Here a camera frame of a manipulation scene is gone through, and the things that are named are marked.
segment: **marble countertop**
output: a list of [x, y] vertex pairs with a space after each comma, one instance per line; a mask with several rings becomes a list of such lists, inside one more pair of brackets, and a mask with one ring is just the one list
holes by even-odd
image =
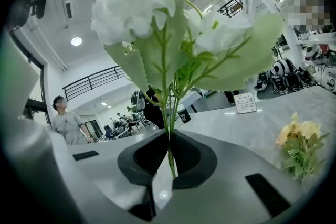
[[336, 95], [314, 86], [298, 92], [256, 103], [257, 112], [237, 114], [236, 107], [190, 113], [191, 120], [175, 122], [175, 128], [210, 136], [244, 146], [279, 167], [279, 148], [275, 144], [281, 129], [298, 112], [301, 121], [321, 123], [326, 138], [321, 158], [333, 154], [336, 146]]

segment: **black slot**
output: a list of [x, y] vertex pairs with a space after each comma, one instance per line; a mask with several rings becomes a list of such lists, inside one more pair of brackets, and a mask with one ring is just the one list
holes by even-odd
[[68, 18], [71, 19], [72, 18], [72, 13], [71, 13], [70, 3], [66, 3], [65, 7], [67, 9]]
[[290, 207], [290, 204], [261, 174], [249, 175], [245, 178], [272, 217], [277, 216]]
[[76, 161], [80, 161], [81, 159], [87, 159], [87, 158], [91, 158], [97, 155], [99, 155], [97, 151], [87, 151], [83, 153], [73, 154], [73, 158]]

